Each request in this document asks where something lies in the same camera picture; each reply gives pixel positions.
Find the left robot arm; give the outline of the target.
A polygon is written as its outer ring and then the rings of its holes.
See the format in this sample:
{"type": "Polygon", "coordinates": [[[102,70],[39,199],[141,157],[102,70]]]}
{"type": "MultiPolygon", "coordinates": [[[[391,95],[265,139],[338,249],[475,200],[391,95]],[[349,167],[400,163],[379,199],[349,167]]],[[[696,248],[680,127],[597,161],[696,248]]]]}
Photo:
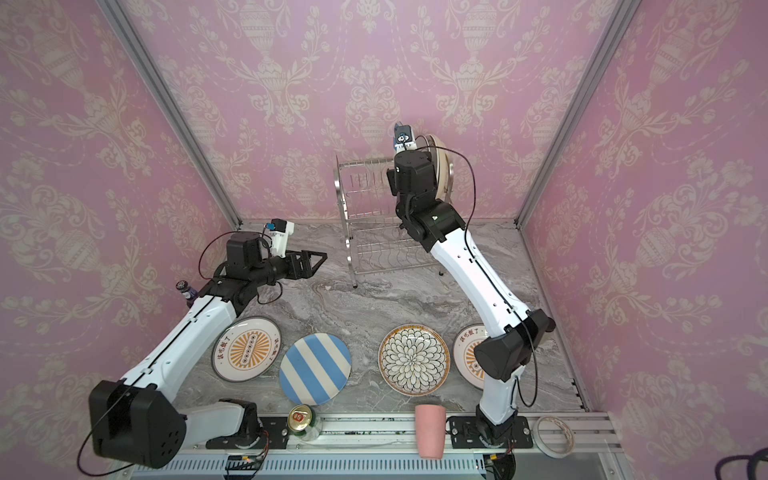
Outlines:
{"type": "Polygon", "coordinates": [[[201,356],[257,298],[260,287],[311,278],[327,260],[325,252],[288,249],[289,236],[228,233],[225,261],[187,314],[144,360],[120,379],[102,380],[91,390],[84,447],[121,470],[159,469],[180,450],[209,440],[250,447],[264,439],[253,402],[224,399],[186,411],[172,402],[201,356]]]}

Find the petal pattern plate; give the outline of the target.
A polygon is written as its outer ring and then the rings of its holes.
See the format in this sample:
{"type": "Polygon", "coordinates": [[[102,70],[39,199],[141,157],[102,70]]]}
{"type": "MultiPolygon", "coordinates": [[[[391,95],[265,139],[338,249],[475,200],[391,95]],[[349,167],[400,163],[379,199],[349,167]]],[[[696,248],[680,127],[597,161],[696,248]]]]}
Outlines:
{"type": "Polygon", "coordinates": [[[382,340],[379,371],[396,392],[409,397],[433,394],[450,371],[446,342],[433,329],[418,324],[402,325],[382,340]]]}

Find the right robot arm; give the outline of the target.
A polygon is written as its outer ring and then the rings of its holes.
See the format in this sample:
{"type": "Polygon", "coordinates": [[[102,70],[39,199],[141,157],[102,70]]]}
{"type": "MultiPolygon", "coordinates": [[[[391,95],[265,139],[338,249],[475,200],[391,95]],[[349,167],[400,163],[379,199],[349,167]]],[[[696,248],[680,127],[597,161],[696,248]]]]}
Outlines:
{"type": "Polygon", "coordinates": [[[437,197],[428,148],[396,153],[387,178],[401,228],[451,274],[483,322],[487,338],[474,349],[485,376],[476,429],[487,445],[506,444],[522,401],[521,376],[528,364],[538,367],[538,346],[556,323],[505,285],[473,240],[469,222],[437,197]]]}

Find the plain cream plate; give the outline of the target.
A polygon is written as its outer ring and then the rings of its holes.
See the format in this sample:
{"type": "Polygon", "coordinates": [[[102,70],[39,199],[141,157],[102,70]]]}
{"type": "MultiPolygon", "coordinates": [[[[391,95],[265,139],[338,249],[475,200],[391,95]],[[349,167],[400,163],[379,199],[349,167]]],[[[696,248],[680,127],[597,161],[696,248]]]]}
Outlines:
{"type": "Polygon", "coordinates": [[[444,150],[445,144],[438,137],[428,135],[427,144],[432,160],[435,163],[437,178],[436,197],[446,203],[450,203],[454,176],[453,162],[449,153],[444,150]]]}

